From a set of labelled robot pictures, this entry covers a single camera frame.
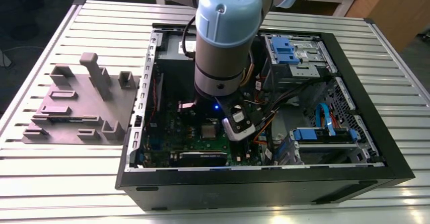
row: slotted aluminum table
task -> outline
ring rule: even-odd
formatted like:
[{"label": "slotted aluminum table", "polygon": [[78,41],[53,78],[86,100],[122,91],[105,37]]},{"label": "slotted aluminum table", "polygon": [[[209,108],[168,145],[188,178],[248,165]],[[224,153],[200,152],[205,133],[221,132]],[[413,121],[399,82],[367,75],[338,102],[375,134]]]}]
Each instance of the slotted aluminum table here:
[{"label": "slotted aluminum table", "polygon": [[429,94],[379,28],[363,19],[270,13],[264,28],[334,33],[417,178],[341,204],[145,213],[114,188],[121,146],[21,142],[57,64],[85,73],[97,52],[111,74],[144,72],[153,23],[186,24],[181,6],[86,1],[73,5],[0,120],[0,221],[62,223],[427,223],[430,219]]}]

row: orange wire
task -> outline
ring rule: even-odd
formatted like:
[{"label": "orange wire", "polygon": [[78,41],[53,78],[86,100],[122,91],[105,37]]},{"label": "orange wire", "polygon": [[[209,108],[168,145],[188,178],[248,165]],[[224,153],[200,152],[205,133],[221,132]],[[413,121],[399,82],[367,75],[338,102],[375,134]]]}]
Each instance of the orange wire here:
[{"label": "orange wire", "polygon": [[257,142],[257,139],[258,139],[260,135],[262,135],[262,132],[265,131],[265,129],[268,128],[269,124],[272,123],[272,121],[273,121],[274,119],[276,119],[276,115],[274,115],[274,116],[273,116],[273,118],[266,122],[266,124],[265,124],[265,126],[264,126],[264,128],[262,128],[261,132],[260,132],[260,133],[258,133],[258,135],[256,136],[256,138],[254,138],[253,142]]}]

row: floor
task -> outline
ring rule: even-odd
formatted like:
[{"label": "floor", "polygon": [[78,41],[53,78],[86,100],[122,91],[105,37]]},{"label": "floor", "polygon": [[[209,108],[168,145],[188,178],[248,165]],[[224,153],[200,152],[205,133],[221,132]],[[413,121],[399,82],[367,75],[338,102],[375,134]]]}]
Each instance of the floor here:
[{"label": "floor", "polygon": [[[156,0],[105,0],[135,3],[154,3]],[[74,0],[46,0],[46,6],[33,11],[33,16],[41,27],[39,35],[29,41],[18,41],[9,37],[0,29],[0,49],[7,50],[21,46],[45,47],[62,22]],[[0,116],[23,84],[26,77],[42,54],[41,48],[19,48],[6,53],[15,67],[0,67]],[[401,53],[409,67],[416,73],[428,91],[430,91],[430,42],[423,42],[417,37]]]}]

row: gray plastic part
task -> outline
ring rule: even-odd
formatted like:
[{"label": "gray plastic part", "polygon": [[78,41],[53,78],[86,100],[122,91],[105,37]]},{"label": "gray plastic part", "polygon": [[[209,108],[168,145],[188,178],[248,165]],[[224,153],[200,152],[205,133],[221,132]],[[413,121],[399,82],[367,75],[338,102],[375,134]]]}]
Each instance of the gray plastic part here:
[{"label": "gray plastic part", "polygon": [[110,91],[110,86],[107,83],[107,76],[110,75],[106,76],[107,74],[106,69],[102,69],[101,71],[99,65],[97,64],[97,60],[98,60],[97,53],[85,52],[81,56],[79,62],[89,69],[89,73],[91,75],[91,81],[99,91],[102,99],[105,101],[109,101],[113,99],[113,93]]},{"label": "gray plastic part", "polygon": [[[51,92],[59,91],[59,86],[51,85],[49,94],[43,99],[42,107],[35,112],[33,122],[29,126],[30,134],[25,134],[25,143],[39,144],[90,144],[90,145],[122,145],[123,139],[110,140],[102,134],[105,120],[114,125],[119,122],[118,133],[126,132],[138,89],[122,89],[118,81],[119,76],[111,76],[113,86],[110,87],[113,99],[103,101],[98,96],[98,89],[93,86],[90,75],[77,74],[69,78],[70,86],[61,86],[62,90],[75,91],[79,97],[77,99],[51,98]],[[134,81],[140,84],[140,77],[134,76]],[[43,114],[43,106],[71,108],[70,115]],[[49,137],[35,136],[33,132],[43,128]],[[99,140],[82,140],[78,136],[79,129],[95,129],[101,135]]]},{"label": "gray plastic part", "polygon": [[34,115],[31,120],[37,125],[51,124],[53,122],[49,119],[49,116],[50,116],[50,114],[38,114],[38,115]]},{"label": "gray plastic part", "polygon": [[137,88],[137,82],[134,79],[134,74],[131,71],[122,71],[119,74],[119,83],[122,86],[122,89],[135,89]]},{"label": "gray plastic part", "polygon": [[102,126],[103,119],[101,116],[85,116],[82,123],[90,126]]},{"label": "gray plastic part", "polygon": [[49,132],[41,127],[34,129],[26,129],[23,135],[29,139],[42,139],[42,140],[46,140],[50,136]]},{"label": "gray plastic part", "polygon": [[70,86],[67,78],[75,77],[75,74],[69,66],[58,65],[54,67],[50,77],[58,86]]},{"label": "gray plastic part", "polygon": [[50,93],[53,99],[77,99],[77,91],[53,91]]},{"label": "gray plastic part", "polygon": [[83,129],[81,128],[78,130],[78,137],[81,138],[81,140],[99,140],[101,139],[101,135],[97,132],[95,129]]},{"label": "gray plastic part", "polygon": [[69,106],[43,106],[41,112],[50,115],[70,115],[73,109]]},{"label": "gray plastic part", "polygon": [[118,121],[114,125],[114,128],[111,127],[109,121],[105,121],[102,133],[109,140],[121,140],[126,135],[126,131],[123,130],[122,125]]}]

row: blue plastic clip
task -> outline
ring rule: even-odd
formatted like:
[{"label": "blue plastic clip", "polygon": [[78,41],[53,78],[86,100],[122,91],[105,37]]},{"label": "blue plastic clip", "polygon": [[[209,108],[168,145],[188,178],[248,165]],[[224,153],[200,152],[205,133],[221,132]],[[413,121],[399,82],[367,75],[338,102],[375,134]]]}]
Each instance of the blue plastic clip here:
[{"label": "blue plastic clip", "polygon": [[355,129],[350,129],[350,135],[352,135],[352,138],[353,138],[353,142],[357,142],[359,135],[357,135],[357,131]]},{"label": "blue plastic clip", "polygon": [[317,105],[316,125],[317,125],[317,127],[321,127],[321,116],[320,116],[321,109],[325,111],[325,122],[326,122],[325,127],[329,128],[330,136],[337,136],[337,132],[334,129],[334,123],[332,122],[332,117],[330,117],[330,109],[329,109],[329,106],[326,103],[320,103]]},{"label": "blue plastic clip", "polygon": [[290,40],[284,37],[273,37],[272,43],[277,54],[278,64],[300,64],[301,60],[296,57],[294,46]]}]

